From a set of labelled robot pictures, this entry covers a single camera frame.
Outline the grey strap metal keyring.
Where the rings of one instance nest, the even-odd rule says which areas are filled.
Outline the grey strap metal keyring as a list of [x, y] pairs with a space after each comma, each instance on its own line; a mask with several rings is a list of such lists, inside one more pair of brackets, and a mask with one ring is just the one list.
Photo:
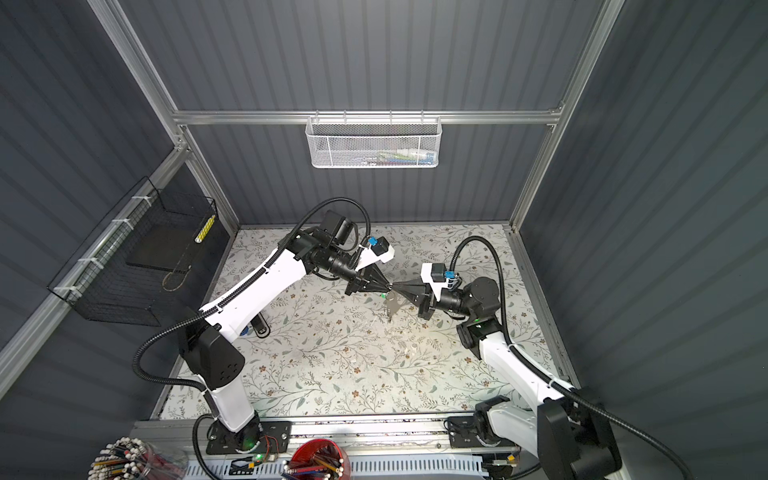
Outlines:
[[388, 297], [384, 299], [384, 305], [386, 308], [387, 321], [392, 323], [402, 308], [407, 307], [409, 303], [402, 295], [391, 291], [389, 292]]

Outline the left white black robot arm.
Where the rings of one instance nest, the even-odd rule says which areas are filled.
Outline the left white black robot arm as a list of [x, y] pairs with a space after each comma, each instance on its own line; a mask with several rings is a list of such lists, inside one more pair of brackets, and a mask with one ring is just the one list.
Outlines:
[[203, 385], [219, 437], [228, 453], [250, 454], [277, 447], [266, 434], [242, 383], [245, 358], [234, 341], [276, 297], [305, 276], [321, 270], [347, 282], [348, 295], [386, 293], [390, 283], [378, 265], [394, 258], [395, 249], [383, 236], [368, 235], [350, 250], [344, 248], [354, 222], [328, 211], [318, 227], [296, 228], [270, 256], [234, 287], [201, 308], [211, 315], [188, 334], [182, 357]]

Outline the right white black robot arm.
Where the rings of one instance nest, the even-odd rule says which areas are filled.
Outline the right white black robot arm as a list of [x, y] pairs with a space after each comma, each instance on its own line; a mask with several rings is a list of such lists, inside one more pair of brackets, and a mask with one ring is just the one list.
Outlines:
[[557, 389], [569, 383], [553, 378], [518, 346], [507, 341], [497, 316], [502, 295], [497, 282], [480, 277], [465, 287], [449, 282], [396, 282], [391, 290], [427, 318], [436, 310], [465, 320], [457, 326], [462, 346], [509, 383], [526, 410], [497, 397], [476, 409], [479, 436], [488, 443], [509, 440], [535, 456], [550, 479], [603, 479], [623, 462], [608, 422]]

